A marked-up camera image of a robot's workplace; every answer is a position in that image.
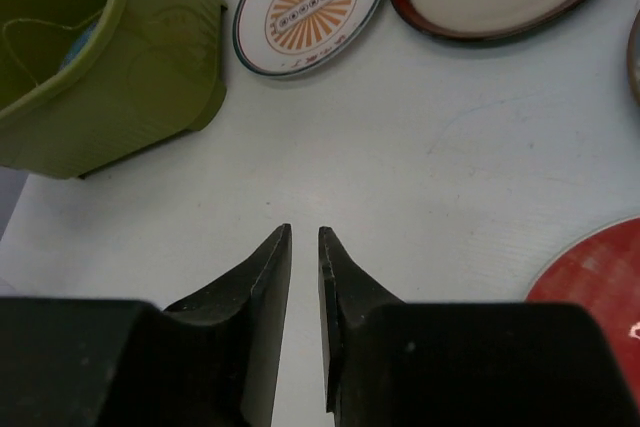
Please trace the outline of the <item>red teal crane plate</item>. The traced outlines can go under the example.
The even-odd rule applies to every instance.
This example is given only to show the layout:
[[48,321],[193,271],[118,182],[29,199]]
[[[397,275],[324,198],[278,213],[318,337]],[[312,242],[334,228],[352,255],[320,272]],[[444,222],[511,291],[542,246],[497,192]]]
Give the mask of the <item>red teal crane plate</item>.
[[526,299],[581,306],[597,321],[639,396],[639,219],[605,225],[572,243],[536,276]]

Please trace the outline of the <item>white orange sunburst plate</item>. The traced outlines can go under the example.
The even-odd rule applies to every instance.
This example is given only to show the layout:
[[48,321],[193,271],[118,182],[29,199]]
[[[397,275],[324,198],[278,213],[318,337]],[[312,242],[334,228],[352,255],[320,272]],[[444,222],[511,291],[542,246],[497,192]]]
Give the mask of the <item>white orange sunburst plate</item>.
[[239,0],[232,40],[254,74],[307,73],[341,52],[372,18],[381,0]]

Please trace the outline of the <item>grey deer plate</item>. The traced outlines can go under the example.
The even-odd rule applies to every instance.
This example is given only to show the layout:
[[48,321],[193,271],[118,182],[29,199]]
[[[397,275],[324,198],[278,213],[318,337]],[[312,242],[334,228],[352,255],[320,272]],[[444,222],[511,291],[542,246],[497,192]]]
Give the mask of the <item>grey deer plate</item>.
[[640,12],[637,13],[632,24],[626,51],[626,69],[629,87],[637,105],[640,104],[640,76],[639,76],[639,38]]

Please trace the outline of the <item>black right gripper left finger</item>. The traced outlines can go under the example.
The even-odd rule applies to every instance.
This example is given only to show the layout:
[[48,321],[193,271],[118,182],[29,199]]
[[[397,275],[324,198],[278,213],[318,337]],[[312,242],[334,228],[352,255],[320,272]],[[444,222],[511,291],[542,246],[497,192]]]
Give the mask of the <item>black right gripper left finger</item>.
[[2,424],[270,425],[291,264],[285,224],[166,308],[3,298]]

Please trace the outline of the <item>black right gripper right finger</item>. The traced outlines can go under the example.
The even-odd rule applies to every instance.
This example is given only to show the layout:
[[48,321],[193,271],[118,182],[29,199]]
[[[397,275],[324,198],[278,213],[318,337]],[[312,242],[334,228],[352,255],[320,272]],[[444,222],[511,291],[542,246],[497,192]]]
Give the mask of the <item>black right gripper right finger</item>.
[[325,406],[338,426],[635,426],[605,336],[568,303],[405,302],[318,233]]

